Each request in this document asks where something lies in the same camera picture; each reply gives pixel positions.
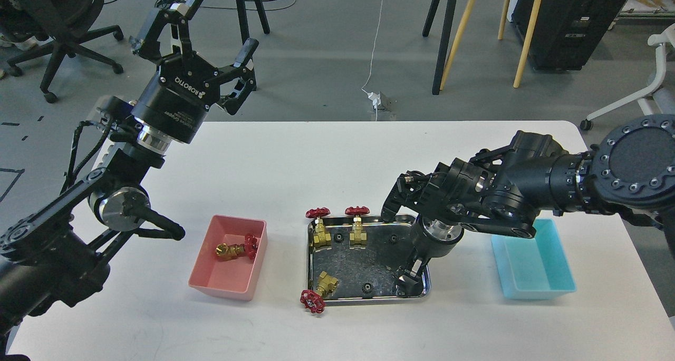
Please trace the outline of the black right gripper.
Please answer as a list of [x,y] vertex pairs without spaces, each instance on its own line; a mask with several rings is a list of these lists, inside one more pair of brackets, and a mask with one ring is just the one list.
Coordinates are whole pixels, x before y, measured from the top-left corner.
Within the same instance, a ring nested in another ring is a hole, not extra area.
[[464,233],[460,225],[416,218],[410,232],[412,251],[405,263],[396,270],[394,294],[398,297],[419,294],[422,291],[423,261],[447,255]]

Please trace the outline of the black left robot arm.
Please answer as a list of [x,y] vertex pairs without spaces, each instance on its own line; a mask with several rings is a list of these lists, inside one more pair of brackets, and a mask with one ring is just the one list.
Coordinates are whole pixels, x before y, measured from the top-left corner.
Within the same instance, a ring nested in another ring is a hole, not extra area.
[[157,66],[135,105],[112,96],[103,105],[103,162],[46,207],[2,234],[2,360],[12,330],[57,301],[73,307],[103,289],[110,260],[132,238],[181,240],[186,232],[152,210],[142,179],[161,168],[172,142],[190,143],[213,106],[236,114],[256,88],[253,38],[233,64],[216,67],[193,48],[189,22],[204,0],[150,13],[133,53]]

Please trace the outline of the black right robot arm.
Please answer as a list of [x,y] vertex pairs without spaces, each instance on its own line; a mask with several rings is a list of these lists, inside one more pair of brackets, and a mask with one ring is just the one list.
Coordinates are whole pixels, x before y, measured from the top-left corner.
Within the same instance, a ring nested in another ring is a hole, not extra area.
[[517,131],[506,147],[483,149],[469,161],[400,174],[381,219],[393,221],[402,207],[417,218],[396,285],[415,288],[429,260],[447,255],[465,230],[532,239],[543,210],[617,213],[632,225],[663,231],[673,251],[673,135],[673,114],[649,114],[572,154],[549,134]]

